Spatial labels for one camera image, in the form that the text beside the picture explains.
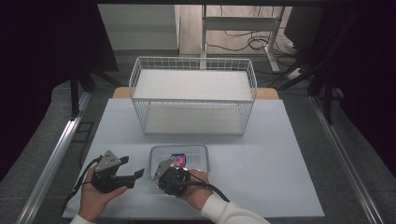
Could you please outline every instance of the wooden board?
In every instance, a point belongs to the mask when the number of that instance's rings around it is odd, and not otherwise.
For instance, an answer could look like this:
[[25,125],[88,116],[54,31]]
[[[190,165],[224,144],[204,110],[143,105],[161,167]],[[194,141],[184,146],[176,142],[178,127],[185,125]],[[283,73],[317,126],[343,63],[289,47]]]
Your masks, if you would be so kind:
[[[131,95],[129,93],[129,87],[116,88],[116,90],[114,91],[114,94],[113,94],[113,98],[118,98],[118,99],[131,98]],[[279,96],[275,89],[257,88],[256,99],[257,100],[279,100]]]

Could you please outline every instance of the black strap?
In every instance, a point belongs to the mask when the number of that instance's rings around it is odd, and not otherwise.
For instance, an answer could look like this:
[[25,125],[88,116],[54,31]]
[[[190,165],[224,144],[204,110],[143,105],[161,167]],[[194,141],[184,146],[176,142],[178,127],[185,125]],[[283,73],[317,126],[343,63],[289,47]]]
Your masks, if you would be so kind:
[[66,209],[66,206],[69,203],[69,201],[77,194],[79,188],[81,188],[81,185],[83,184],[82,181],[84,181],[85,174],[87,174],[88,170],[91,168],[91,166],[93,166],[94,163],[99,162],[101,159],[102,159],[102,156],[94,159],[93,161],[90,162],[90,164],[88,164],[85,167],[85,170],[84,170],[84,172],[82,172],[81,176],[79,177],[77,184],[73,188],[73,191],[64,200],[64,205],[62,206],[61,216],[64,213],[64,210]]

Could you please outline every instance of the metal rail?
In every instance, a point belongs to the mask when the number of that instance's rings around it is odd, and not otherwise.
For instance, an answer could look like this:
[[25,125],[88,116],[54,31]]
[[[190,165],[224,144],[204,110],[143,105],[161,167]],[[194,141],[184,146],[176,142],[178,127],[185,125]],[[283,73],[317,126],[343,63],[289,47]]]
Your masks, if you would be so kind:
[[41,176],[38,178],[35,188],[30,194],[29,199],[23,207],[16,223],[32,223],[34,221],[35,215],[37,214],[37,211],[44,200],[53,177],[55,177],[56,172],[58,171],[62,159],[64,158],[64,154],[69,147],[69,144],[81,121],[82,114],[84,113],[90,98],[90,93],[84,92],[82,94],[79,101],[78,116],[74,120],[69,120],[69,122],[67,122],[61,138],[59,139],[55,149],[53,149],[53,152],[49,157],[49,161],[41,173]]
[[318,97],[309,96],[309,100],[318,115],[318,118],[324,128],[325,133],[327,134],[332,143],[332,148],[334,149],[338,160],[341,162],[341,166],[346,173],[346,177],[348,178],[350,185],[355,191],[355,194],[358,197],[359,202],[361,203],[361,207],[363,208],[363,211],[369,219],[370,223],[385,223],[382,217],[379,215],[378,209],[376,208],[375,202],[370,195],[370,192],[364,186],[361,178],[358,175],[358,172],[352,164],[352,161],[349,159],[343,144],[341,143],[337,133],[335,132],[334,127],[329,125],[326,121],[326,118],[323,116],[321,112],[323,108]]

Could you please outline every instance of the black curtain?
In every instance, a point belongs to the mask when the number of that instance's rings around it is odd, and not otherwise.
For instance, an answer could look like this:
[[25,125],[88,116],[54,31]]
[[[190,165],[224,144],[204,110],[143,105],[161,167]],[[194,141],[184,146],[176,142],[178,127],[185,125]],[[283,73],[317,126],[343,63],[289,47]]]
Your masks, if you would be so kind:
[[334,67],[341,107],[396,176],[396,7],[364,7]]
[[53,88],[73,68],[118,67],[93,2],[1,1],[0,29],[3,178],[44,118]]

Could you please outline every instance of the small tray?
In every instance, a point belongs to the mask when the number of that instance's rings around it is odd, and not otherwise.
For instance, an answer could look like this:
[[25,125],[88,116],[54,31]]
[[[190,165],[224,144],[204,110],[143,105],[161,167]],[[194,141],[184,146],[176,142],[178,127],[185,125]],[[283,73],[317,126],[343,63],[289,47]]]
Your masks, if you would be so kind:
[[154,177],[161,161],[171,159],[173,155],[185,156],[183,169],[209,173],[209,157],[205,145],[156,146],[149,153],[149,177]]

